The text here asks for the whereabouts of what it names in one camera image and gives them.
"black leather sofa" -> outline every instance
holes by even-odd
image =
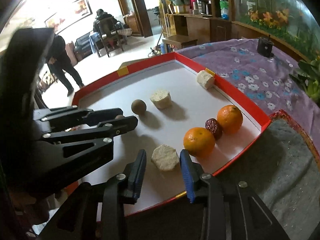
[[[90,32],[76,39],[75,49],[73,52],[79,61],[92,54],[89,35]]]

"purple floral tablecloth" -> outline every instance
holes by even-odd
[[[286,111],[310,136],[320,135],[319,107],[289,78],[298,63],[273,47],[273,58],[257,53],[257,39],[229,40],[181,49],[188,57],[228,80],[267,115]],[[320,140],[313,141],[320,152]]]

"blue cloth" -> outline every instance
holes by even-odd
[[[97,32],[91,33],[89,35],[90,46],[91,46],[91,50],[92,50],[93,54],[96,53],[96,49],[94,47],[94,44],[100,39],[101,39],[100,34]]]

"framed painting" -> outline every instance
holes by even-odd
[[[88,0],[76,0],[49,17],[44,23],[57,34],[92,14]]]

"orange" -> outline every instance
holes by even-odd
[[[215,145],[213,134],[203,127],[191,128],[183,138],[183,145],[195,157],[208,156]]]
[[[243,122],[243,116],[238,107],[228,105],[219,110],[217,121],[225,134],[233,134],[240,129]]]

